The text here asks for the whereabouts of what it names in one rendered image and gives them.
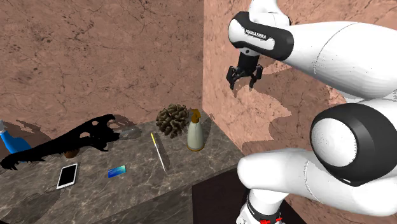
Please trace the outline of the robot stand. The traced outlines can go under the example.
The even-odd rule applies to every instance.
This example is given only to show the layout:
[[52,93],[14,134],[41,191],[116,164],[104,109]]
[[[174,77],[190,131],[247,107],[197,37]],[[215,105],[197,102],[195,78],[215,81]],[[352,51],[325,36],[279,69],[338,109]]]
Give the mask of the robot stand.
[[193,185],[193,224],[236,224],[248,193],[236,168]]

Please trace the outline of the black animal skull figure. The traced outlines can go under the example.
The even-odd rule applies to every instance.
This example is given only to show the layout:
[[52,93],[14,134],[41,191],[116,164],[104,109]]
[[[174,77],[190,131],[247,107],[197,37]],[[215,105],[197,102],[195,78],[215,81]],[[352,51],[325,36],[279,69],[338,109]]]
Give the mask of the black animal skull figure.
[[132,124],[129,129],[115,132],[108,126],[109,121],[122,121],[123,116],[102,115],[84,122],[70,131],[62,134],[55,139],[41,132],[41,128],[20,121],[23,125],[30,128],[34,133],[30,136],[29,145],[31,149],[10,153],[0,161],[0,166],[4,169],[15,170],[19,162],[41,162],[43,158],[53,154],[63,154],[66,151],[84,148],[86,146],[105,151],[108,143],[119,140],[120,138],[138,138],[141,136],[141,129]]

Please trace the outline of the white smartphone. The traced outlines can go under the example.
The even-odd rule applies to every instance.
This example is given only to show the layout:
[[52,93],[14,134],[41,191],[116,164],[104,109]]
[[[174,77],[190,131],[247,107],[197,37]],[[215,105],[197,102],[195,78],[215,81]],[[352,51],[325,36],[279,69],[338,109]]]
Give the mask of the white smartphone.
[[56,189],[59,190],[61,188],[74,185],[76,182],[77,170],[78,170],[78,163],[71,164],[61,168]]

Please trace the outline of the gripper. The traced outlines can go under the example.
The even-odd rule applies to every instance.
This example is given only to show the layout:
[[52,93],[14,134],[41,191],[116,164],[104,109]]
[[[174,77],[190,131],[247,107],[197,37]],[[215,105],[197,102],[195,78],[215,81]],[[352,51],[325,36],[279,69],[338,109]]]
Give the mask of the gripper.
[[259,58],[259,55],[251,56],[240,52],[237,67],[230,66],[226,74],[226,80],[229,82],[231,90],[234,89],[235,82],[240,79],[241,72],[249,73],[251,77],[249,87],[254,87],[256,81],[261,79],[263,72],[263,66],[258,64]]

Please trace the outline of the yellow and white pen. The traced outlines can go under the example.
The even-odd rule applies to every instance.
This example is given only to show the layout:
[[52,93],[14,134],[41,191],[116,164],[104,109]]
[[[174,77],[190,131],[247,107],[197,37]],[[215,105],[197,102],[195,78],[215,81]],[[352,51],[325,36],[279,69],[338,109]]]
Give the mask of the yellow and white pen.
[[157,140],[155,139],[155,137],[154,137],[154,135],[153,135],[152,132],[151,132],[150,135],[151,135],[153,144],[154,144],[154,146],[155,146],[155,148],[156,148],[157,155],[158,155],[158,157],[159,157],[159,160],[160,160],[160,163],[161,163],[161,165],[162,165],[162,168],[163,168],[164,172],[166,172],[166,169],[165,169],[165,166],[164,166],[164,161],[163,161],[163,159],[162,159],[162,156],[161,156],[161,154],[160,154],[160,150],[159,150],[159,147],[158,147],[158,144],[157,144]]

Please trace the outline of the brown pine cone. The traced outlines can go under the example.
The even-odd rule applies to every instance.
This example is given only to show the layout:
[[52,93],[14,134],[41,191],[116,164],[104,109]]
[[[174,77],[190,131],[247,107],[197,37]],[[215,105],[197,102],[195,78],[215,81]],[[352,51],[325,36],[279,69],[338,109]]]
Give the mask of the brown pine cone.
[[169,104],[157,114],[156,126],[171,139],[182,133],[187,126],[189,112],[185,105]]

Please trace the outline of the blue bottle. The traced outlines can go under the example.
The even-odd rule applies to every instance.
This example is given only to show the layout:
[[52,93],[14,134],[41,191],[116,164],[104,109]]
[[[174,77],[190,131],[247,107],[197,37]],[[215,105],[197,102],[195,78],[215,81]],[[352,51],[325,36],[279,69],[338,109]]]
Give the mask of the blue bottle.
[[29,143],[21,137],[12,137],[10,133],[5,129],[6,126],[3,120],[0,120],[0,136],[7,150],[10,153],[17,153],[31,149]]

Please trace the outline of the grey spray bottle brown top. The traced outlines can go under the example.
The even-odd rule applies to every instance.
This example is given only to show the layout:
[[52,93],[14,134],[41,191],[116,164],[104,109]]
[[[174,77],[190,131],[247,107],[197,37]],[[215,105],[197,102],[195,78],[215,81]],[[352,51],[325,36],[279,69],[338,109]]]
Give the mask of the grey spray bottle brown top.
[[191,151],[200,151],[204,148],[204,134],[200,122],[201,114],[198,109],[193,112],[187,132],[187,148]]

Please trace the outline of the blue card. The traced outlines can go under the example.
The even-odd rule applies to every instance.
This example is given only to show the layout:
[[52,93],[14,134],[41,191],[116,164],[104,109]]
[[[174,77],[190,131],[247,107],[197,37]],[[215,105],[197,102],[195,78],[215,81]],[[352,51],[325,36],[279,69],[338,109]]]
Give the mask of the blue card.
[[121,165],[108,170],[108,178],[112,178],[121,174],[126,173],[126,166]]

